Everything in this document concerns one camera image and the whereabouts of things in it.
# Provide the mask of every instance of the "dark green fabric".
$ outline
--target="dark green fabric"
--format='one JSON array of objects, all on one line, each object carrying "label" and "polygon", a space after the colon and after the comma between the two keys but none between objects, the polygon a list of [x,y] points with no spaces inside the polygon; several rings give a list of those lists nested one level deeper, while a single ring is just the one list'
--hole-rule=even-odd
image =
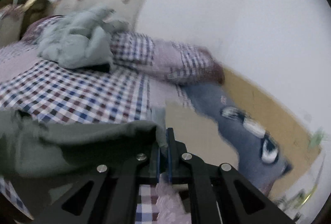
[{"label": "dark green fabric", "polygon": [[123,124],[42,124],[19,111],[0,111],[0,174],[7,178],[52,177],[114,166],[138,153],[149,155],[164,129],[151,121]]}]

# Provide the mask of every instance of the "white wall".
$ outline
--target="white wall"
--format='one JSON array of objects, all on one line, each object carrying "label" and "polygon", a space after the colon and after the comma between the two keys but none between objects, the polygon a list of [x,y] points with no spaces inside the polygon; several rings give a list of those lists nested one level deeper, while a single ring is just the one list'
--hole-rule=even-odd
[{"label": "white wall", "polygon": [[[214,57],[265,89],[311,132],[331,134],[331,8],[326,0],[147,0],[136,30],[207,46]],[[319,187],[302,208],[309,223],[331,191],[331,144],[287,192]]]}]

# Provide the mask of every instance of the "gray-green cloth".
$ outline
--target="gray-green cloth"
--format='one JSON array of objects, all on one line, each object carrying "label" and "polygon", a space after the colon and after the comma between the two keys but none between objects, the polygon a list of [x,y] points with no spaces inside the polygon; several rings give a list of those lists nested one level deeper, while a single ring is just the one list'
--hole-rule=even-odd
[{"label": "gray-green cloth", "polygon": [[120,165],[149,155],[155,141],[166,152],[164,128],[151,121],[43,124],[18,110],[0,111],[0,174],[41,178]]},{"label": "gray-green cloth", "polygon": [[37,40],[38,56],[68,69],[108,63],[112,70],[111,34],[126,31],[128,27],[119,20],[104,22],[112,12],[107,7],[96,6],[48,26]]}]

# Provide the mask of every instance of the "silver screw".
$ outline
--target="silver screw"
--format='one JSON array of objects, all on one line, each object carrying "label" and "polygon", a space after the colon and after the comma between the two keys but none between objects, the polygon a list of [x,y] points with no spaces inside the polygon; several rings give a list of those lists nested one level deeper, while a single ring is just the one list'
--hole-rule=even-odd
[{"label": "silver screw", "polygon": [[107,171],[107,169],[108,169],[108,167],[107,167],[106,165],[104,165],[104,164],[99,165],[99,166],[97,167],[97,171],[98,171],[99,173],[104,173],[105,171]]},{"label": "silver screw", "polygon": [[146,160],[146,158],[147,157],[144,153],[140,153],[140,154],[137,155],[137,160],[138,161],[144,161],[144,160]]},{"label": "silver screw", "polygon": [[231,165],[228,164],[228,163],[223,163],[223,164],[221,165],[221,169],[222,169],[223,171],[228,172],[228,171],[231,170]]},{"label": "silver screw", "polygon": [[189,159],[192,159],[192,155],[190,153],[184,153],[182,155],[182,158],[187,161]]}]

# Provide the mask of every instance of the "plaid blanket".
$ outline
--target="plaid blanket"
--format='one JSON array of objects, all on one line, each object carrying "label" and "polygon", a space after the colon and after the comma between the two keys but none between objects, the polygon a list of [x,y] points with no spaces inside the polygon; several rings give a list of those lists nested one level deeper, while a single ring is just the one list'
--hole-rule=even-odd
[{"label": "plaid blanket", "polygon": [[[25,42],[0,49],[0,66],[6,60],[36,49],[36,39],[42,30],[59,19],[50,18],[34,25]],[[174,42],[170,47],[178,56],[176,63],[164,61],[163,53],[157,52],[155,42],[149,36],[137,33],[114,35],[110,49],[118,67],[112,74],[68,70],[57,63],[41,60],[12,80],[0,83],[0,109],[17,108],[42,122],[121,123],[145,120],[150,109],[150,76],[177,84],[173,86],[186,106],[187,96],[178,84],[210,77],[215,62],[203,49]],[[3,178],[0,178],[0,191],[31,217],[11,183]],[[156,199],[153,186],[140,186],[137,224],[156,223]]]}]

